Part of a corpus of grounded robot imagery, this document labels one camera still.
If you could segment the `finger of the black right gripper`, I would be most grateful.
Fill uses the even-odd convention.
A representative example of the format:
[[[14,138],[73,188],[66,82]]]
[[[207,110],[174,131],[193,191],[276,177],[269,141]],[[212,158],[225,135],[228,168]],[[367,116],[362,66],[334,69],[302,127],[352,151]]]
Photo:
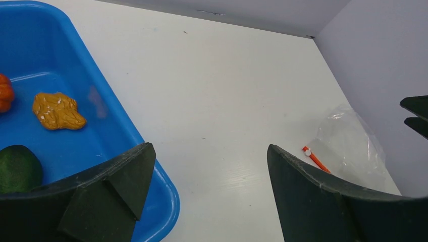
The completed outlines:
[[[406,97],[400,101],[400,106],[427,121],[427,95]]]
[[[418,134],[428,139],[428,122],[419,117],[408,117],[404,123]]]

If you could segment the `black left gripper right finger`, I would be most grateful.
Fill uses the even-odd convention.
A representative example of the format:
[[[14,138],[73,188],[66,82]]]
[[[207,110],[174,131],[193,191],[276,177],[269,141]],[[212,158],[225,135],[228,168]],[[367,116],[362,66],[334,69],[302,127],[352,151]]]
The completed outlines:
[[[355,185],[273,144],[267,164],[285,241],[427,241],[427,197]]]

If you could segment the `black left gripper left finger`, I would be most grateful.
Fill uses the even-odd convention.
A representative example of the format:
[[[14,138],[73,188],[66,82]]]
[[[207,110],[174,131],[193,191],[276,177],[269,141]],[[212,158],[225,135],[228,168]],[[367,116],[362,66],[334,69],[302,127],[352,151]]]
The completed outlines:
[[[142,143],[30,192],[1,195],[1,241],[130,241],[155,158]]]

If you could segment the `green toy avocado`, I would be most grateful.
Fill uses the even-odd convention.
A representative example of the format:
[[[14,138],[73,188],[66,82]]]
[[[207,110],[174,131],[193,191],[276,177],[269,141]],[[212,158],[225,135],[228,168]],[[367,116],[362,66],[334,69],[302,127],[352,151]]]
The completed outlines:
[[[30,149],[23,145],[1,149],[1,194],[29,192],[42,181],[41,163]]]

